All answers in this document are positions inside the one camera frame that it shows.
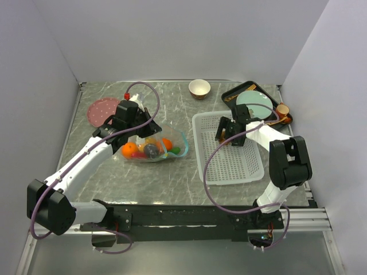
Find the orange tangerine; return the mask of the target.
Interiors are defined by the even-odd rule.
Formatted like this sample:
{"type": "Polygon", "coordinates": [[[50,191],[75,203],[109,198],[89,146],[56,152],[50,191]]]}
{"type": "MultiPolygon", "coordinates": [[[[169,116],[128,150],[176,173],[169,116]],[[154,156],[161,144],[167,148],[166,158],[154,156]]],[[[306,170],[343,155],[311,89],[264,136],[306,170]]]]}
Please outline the orange tangerine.
{"type": "Polygon", "coordinates": [[[121,154],[126,159],[131,159],[132,155],[137,152],[139,152],[139,149],[134,142],[127,142],[121,147],[121,154]]]}
{"type": "Polygon", "coordinates": [[[166,152],[172,149],[173,144],[172,142],[167,139],[167,138],[162,138],[159,142],[158,145],[160,152],[166,152]]]}

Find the yellow orange mango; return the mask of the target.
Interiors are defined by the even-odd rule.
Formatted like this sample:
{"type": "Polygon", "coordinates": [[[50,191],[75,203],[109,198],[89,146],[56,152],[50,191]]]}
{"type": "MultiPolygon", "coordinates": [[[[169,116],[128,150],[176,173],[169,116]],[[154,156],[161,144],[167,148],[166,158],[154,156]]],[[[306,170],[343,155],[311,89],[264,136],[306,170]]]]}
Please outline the yellow orange mango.
{"type": "Polygon", "coordinates": [[[156,145],[156,143],[157,143],[157,140],[154,137],[147,137],[144,140],[143,147],[146,146],[146,145],[148,145],[148,144],[154,144],[154,145],[156,145]]]}

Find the dark purple mangosteen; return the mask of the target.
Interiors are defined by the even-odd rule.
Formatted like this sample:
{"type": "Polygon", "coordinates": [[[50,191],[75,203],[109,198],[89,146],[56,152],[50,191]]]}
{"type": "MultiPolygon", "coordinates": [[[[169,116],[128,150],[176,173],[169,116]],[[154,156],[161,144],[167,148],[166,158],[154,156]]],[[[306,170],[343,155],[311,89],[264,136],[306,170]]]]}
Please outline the dark purple mangosteen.
{"type": "Polygon", "coordinates": [[[152,143],[146,144],[143,147],[143,152],[150,159],[155,159],[160,155],[159,148],[155,144],[152,144],[152,143]]]}

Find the clear zip top bag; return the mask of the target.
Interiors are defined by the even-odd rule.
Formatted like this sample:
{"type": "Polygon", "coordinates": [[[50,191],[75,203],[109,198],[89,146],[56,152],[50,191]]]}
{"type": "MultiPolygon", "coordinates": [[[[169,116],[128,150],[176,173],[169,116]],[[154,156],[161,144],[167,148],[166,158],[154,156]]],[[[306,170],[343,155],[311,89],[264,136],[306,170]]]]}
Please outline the clear zip top bag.
{"type": "Polygon", "coordinates": [[[128,162],[152,163],[186,156],[189,143],[185,134],[168,124],[162,124],[161,128],[161,132],[149,137],[128,138],[120,149],[122,158],[128,162]]]}

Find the green chili pepper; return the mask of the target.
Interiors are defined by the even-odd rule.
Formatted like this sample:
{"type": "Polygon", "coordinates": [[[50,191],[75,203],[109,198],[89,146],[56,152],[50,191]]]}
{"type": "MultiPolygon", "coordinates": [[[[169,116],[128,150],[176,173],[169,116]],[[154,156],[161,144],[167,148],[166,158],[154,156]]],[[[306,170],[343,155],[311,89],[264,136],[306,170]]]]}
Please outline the green chili pepper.
{"type": "Polygon", "coordinates": [[[179,155],[179,153],[181,152],[181,149],[180,147],[173,147],[171,150],[169,150],[169,152],[174,155],[179,155]]]}

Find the brown kiwi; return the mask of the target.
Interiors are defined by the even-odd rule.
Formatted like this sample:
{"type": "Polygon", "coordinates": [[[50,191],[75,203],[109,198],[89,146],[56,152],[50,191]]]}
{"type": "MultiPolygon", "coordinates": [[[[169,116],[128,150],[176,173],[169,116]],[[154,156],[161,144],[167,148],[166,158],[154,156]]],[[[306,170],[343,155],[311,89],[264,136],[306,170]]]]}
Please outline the brown kiwi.
{"type": "Polygon", "coordinates": [[[226,142],[226,137],[225,137],[225,130],[222,130],[222,133],[220,135],[220,138],[218,140],[218,142],[221,144],[221,143],[224,143],[224,144],[227,144],[226,142]]]}

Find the red chili pepper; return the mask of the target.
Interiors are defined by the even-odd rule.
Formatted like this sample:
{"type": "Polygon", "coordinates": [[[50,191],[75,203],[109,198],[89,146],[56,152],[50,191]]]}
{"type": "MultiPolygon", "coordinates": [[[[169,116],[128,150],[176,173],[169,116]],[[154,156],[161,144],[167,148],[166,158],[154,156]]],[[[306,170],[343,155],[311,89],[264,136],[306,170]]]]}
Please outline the red chili pepper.
{"type": "Polygon", "coordinates": [[[144,152],[133,152],[131,154],[131,158],[137,158],[137,159],[146,159],[147,155],[144,152]]]}

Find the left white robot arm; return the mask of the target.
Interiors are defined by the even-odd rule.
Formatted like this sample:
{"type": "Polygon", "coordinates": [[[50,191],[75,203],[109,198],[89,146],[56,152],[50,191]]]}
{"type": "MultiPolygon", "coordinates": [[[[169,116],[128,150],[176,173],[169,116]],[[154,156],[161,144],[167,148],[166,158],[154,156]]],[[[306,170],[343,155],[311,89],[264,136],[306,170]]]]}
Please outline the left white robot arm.
{"type": "Polygon", "coordinates": [[[161,132],[147,108],[138,99],[121,101],[115,114],[96,129],[88,143],[64,167],[43,181],[33,180],[27,187],[27,216],[55,235],[64,234],[76,224],[94,223],[107,230],[114,216],[107,204],[99,201],[72,203],[96,169],[132,136],[146,138],[161,132]]]}

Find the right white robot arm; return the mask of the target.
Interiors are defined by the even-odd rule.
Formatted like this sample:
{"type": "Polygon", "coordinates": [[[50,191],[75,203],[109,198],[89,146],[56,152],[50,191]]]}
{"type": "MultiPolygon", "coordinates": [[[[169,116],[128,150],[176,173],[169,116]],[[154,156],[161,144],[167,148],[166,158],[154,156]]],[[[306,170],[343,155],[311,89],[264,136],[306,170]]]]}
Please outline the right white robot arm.
{"type": "Polygon", "coordinates": [[[270,182],[255,200],[251,222],[264,228],[271,222],[271,213],[278,211],[287,197],[312,177],[312,168],[306,141],[301,136],[290,136],[273,129],[269,122],[251,118],[246,104],[231,109],[232,118],[221,117],[215,140],[220,145],[242,147],[249,139],[269,153],[270,182]]]}

